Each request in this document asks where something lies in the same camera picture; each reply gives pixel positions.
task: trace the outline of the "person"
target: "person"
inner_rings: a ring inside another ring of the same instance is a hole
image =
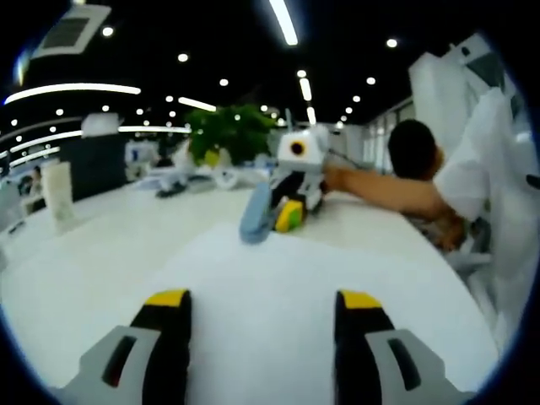
[[[445,160],[433,133],[416,120],[399,122],[390,134],[387,147],[394,174],[403,179],[432,181]],[[435,222],[418,218],[409,220],[443,251],[454,251],[463,242],[465,224],[454,213],[448,213]]]
[[[325,169],[325,192],[349,192],[382,208],[437,220],[457,213],[473,222],[490,205],[493,230],[485,290],[500,348],[516,335],[540,252],[540,190],[532,135],[516,133],[510,102],[499,88],[482,95],[456,151],[432,181],[336,166]]]

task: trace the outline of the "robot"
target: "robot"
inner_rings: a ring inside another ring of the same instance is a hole
[[[282,136],[278,166],[270,181],[257,185],[240,223],[240,238],[260,243],[270,230],[289,232],[301,226],[308,213],[322,205],[323,167],[330,132],[314,126]]]

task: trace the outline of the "black hair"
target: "black hair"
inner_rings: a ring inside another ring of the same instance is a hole
[[[388,154],[397,177],[423,180],[435,163],[437,145],[425,124],[405,120],[399,122],[391,132]]]

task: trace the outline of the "robot eye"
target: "robot eye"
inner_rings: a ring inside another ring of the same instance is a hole
[[[290,144],[290,151],[296,156],[301,156],[305,152],[305,146],[300,142],[292,142]]]

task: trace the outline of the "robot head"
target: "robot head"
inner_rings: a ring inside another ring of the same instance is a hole
[[[315,126],[283,135],[279,141],[278,162],[293,170],[321,168],[327,156],[330,132]]]

